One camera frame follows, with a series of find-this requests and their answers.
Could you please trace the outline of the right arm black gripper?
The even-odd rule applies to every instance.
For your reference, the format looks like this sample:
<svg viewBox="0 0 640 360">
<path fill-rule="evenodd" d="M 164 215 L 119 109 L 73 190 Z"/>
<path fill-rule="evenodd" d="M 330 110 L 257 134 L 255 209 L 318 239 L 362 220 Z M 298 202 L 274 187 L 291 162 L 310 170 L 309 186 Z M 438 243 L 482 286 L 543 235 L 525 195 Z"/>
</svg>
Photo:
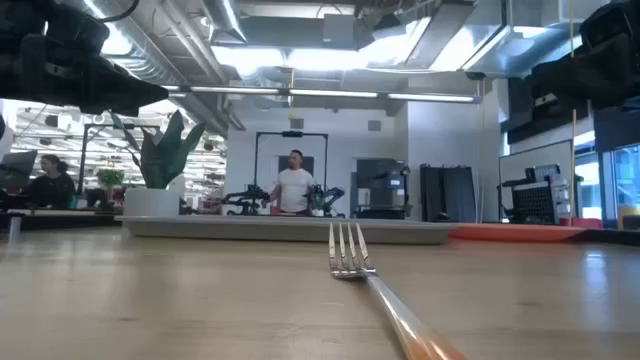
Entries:
<svg viewBox="0 0 640 360">
<path fill-rule="evenodd" d="M 597 110 L 623 106 L 639 96 L 639 53 L 627 34 L 618 34 L 594 48 L 580 46 L 574 56 L 536 65 L 530 80 L 567 108 L 587 101 Z"/>
</svg>

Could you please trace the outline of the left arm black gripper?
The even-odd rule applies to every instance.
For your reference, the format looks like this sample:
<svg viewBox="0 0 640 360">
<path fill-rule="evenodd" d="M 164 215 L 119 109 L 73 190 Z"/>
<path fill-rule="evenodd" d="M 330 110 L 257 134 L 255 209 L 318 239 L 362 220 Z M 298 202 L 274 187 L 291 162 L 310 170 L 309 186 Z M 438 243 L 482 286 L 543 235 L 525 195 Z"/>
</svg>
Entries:
<svg viewBox="0 0 640 360">
<path fill-rule="evenodd" d="M 111 110 L 138 116 L 169 91 L 131 77 L 98 55 L 70 50 L 43 35 L 1 38 L 1 96 L 12 100 L 71 105 L 99 114 Z"/>
</svg>

